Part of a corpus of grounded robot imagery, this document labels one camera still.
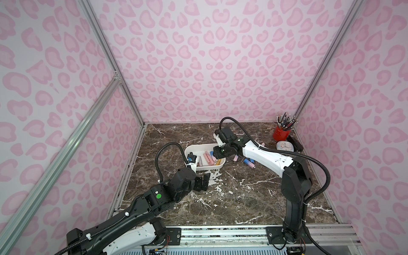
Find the pink lip gloss tube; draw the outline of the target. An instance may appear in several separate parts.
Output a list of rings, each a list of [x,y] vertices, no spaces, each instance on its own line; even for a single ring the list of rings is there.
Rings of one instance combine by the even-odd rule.
[[[208,165],[214,165],[215,161],[213,160],[213,158],[211,157],[210,153],[208,151],[205,151],[204,156],[206,158],[206,161],[208,163]]]

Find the white plastic storage box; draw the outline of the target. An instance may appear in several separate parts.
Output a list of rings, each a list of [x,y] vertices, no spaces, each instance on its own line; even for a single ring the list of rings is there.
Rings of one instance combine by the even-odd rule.
[[[185,149],[184,153],[185,153],[185,155],[187,157],[187,155],[190,152],[192,152],[194,155],[197,156],[197,160],[198,160],[198,157],[201,156],[201,159],[203,161],[203,167],[199,167],[198,163],[197,163],[197,172],[199,172],[199,171],[209,171],[209,170],[220,170],[224,166],[224,164],[226,162],[225,158],[221,159],[222,161],[221,161],[220,165],[216,165],[216,162],[215,162],[215,164],[211,166],[211,165],[208,165],[208,163],[206,161],[206,158],[204,156],[205,151],[208,151],[210,153],[211,151],[213,151],[213,148],[215,146],[218,146],[218,144],[216,144],[216,143],[207,143],[207,144],[190,145]]]

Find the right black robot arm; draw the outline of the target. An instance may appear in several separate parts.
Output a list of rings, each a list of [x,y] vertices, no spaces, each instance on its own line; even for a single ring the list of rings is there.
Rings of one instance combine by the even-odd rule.
[[[315,158],[301,153],[269,149],[258,143],[243,125],[229,118],[242,131],[236,135],[230,127],[224,127],[222,118],[219,128],[214,132],[217,146],[213,148],[214,157],[222,159],[233,155],[253,159],[277,174],[281,179],[281,193],[286,199],[286,214],[279,238],[286,243],[295,243],[306,236],[315,246],[318,243],[311,237],[306,226],[307,210],[311,200],[321,195],[330,185],[331,176],[327,167]],[[312,193],[312,177],[307,162],[318,165],[326,176],[324,185]]]

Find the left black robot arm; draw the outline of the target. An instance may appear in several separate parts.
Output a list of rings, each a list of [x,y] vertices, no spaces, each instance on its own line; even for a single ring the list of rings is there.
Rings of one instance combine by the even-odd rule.
[[[173,177],[165,180],[159,168],[162,152],[176,146],[180,150],[184,167],[178,169]],[[207,191],[210,174],[196,173],[197,157],[193,153],[185,154],[177,142],[165,144],[155,157],[155,168],[159,183],[142,195],[133,199],[131,205],[112,218],[84,231],[75,228],[67,234],[67,247],[60,250],[60,255],[112,255],[121,252],[119,239],[136,231],[136,246],[163,244],[168,241],[167,229],[159,215],[174,208],[191,191]]]

